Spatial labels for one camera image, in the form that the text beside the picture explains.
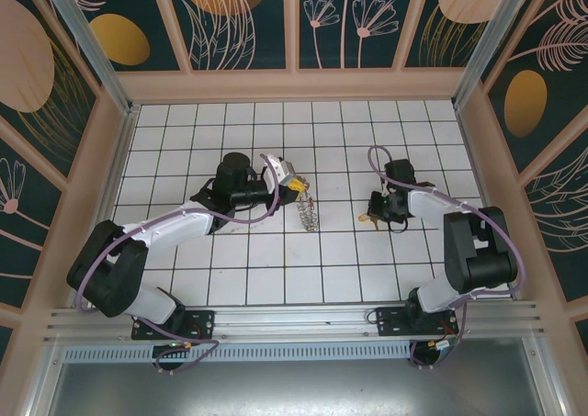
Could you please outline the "metal plate with keyrings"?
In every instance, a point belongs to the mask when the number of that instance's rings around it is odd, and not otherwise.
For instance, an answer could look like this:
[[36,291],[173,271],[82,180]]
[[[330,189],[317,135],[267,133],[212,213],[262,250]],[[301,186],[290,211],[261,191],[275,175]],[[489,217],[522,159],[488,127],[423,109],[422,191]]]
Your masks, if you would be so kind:
[[300,193],[297,200],[297,210],[303,229],[307,232],[317,232],[319,230],[319,220],[316,203],[314,205],[308,203],[308,199],[312,197],[309,190],[310,185],[306,184],[306,191]]

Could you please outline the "grey metal sheet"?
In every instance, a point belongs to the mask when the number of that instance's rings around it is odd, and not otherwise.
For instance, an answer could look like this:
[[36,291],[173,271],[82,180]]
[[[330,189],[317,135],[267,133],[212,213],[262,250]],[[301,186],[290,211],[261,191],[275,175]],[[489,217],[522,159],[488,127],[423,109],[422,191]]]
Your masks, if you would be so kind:
[[68,364],[33,416],[563,416],[518,353],[463,355],[433,370],[402,360],[205,363],[177,375],[148,364]]

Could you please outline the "aluminium table edge rail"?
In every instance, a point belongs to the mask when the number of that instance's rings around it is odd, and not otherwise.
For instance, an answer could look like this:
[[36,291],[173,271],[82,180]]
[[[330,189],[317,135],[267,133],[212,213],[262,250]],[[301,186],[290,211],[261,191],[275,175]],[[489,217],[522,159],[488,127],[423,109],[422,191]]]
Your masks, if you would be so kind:
[[525,210],[515,164],[492,107],[470,101],[458,112],[474,174],[485,204],[503,211],[511,239],[524,249]]
[[138,112],[133,112],[121,123],[97,222],[66,276],[75,290],[74,306],[82,314],[101,311],[116,317],[136,298],[141,285],[147,245],[133,240],[124,226],[111,219],[137,119]]

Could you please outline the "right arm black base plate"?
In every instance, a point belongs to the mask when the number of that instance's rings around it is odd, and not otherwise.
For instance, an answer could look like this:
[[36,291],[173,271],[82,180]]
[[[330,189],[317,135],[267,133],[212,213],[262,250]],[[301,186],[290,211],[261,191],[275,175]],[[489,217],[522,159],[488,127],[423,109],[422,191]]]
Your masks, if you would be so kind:
[[405,306],[394,306],[377,308],[375,311],[379,336],[429,336],[437,339],[459,332],[457,317],[452,310],[425,313],[409,311]]

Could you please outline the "wide aluminium mounting rail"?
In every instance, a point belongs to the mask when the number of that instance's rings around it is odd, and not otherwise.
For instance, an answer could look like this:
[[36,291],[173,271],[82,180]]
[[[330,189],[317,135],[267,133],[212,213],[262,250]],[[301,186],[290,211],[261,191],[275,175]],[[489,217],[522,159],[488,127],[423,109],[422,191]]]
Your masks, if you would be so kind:
[[[375,303],[215,307],[212,337],[222,343],[356,342],[378,339]],[[107,318],[74,309],[51,312],[42,341],[60,344],[130,343],[129,316]],[[483,299],[471,301],[466,338],[530,337],[544,334],[531,301]]]

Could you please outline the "wall panel golden oval feathers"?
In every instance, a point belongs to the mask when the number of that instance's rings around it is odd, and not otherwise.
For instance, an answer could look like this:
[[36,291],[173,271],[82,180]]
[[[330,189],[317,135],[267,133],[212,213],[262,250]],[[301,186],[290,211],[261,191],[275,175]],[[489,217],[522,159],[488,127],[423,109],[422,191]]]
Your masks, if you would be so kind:
[[543,0],[488,96],[521,172],[588,106],[588,0]]

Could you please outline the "wall panel with flower outlines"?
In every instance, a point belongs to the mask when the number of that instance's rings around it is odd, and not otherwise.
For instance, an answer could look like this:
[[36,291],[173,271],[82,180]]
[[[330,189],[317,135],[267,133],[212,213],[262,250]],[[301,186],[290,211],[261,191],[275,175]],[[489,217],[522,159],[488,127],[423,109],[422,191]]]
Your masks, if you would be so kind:
[[410,0],[300,0],[301,69],[389,68]]

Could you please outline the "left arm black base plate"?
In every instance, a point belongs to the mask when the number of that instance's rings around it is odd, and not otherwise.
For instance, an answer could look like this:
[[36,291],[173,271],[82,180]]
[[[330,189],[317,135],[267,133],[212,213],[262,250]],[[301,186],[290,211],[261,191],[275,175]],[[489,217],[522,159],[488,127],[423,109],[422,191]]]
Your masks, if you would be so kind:
[[156,324],[156,330],[143,321],[135,319],[130,338],[133,341],[191,341],[212,338],[215,324],[213,310],[177,311],[163,324]]

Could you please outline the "aluminium corner post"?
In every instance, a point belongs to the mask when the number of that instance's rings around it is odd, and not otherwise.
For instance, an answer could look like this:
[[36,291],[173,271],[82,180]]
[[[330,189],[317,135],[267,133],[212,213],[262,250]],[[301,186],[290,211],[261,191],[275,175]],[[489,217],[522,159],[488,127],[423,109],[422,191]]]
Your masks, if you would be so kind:
[[458,113],[468,102],[469,97],[479,83],[494,53],[504,39],[514,22],[525,0],[501,0],[484,29],[465,70],[458,82],[458,86],[451,98],[453,108]]
[[117,108],[124,116],[137,112],[118,79],[111,62],[102,50],[93,30],[90,28],[82,10],[74,0],[53,0],[68,29],[76,37],[82,52],[86,55],[102,85],[112,97]]

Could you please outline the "wall panel with feather outlines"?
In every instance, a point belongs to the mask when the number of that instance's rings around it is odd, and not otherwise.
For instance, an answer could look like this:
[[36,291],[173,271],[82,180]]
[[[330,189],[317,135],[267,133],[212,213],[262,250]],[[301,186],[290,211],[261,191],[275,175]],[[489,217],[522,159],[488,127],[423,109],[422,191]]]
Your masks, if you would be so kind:
[[563,153],[526,195],[566,301],[588,296],[588,147]]

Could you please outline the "wall panel with golden oval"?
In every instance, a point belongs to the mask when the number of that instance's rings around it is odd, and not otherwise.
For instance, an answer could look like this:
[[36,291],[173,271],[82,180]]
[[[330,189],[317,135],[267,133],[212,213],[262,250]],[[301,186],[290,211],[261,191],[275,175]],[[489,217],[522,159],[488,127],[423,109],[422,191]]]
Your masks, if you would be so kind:
[[74,0],[117,72],[177,71],[156,0]]

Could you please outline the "wall panel with single flower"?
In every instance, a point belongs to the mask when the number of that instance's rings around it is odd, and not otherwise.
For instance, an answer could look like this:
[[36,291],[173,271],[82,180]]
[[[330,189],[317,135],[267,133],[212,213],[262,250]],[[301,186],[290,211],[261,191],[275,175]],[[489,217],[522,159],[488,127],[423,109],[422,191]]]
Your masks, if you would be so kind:
[[61,195],[0,139],[0,305],[25,304]]

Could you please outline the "wall panel with large pink circle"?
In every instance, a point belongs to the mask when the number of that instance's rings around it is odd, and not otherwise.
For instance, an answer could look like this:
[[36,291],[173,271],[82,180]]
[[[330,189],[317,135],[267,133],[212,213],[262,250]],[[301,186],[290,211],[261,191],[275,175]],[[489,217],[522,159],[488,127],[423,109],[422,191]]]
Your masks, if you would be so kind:
[[33,0],[0,0],[0,118],[67,176],[96,102]]

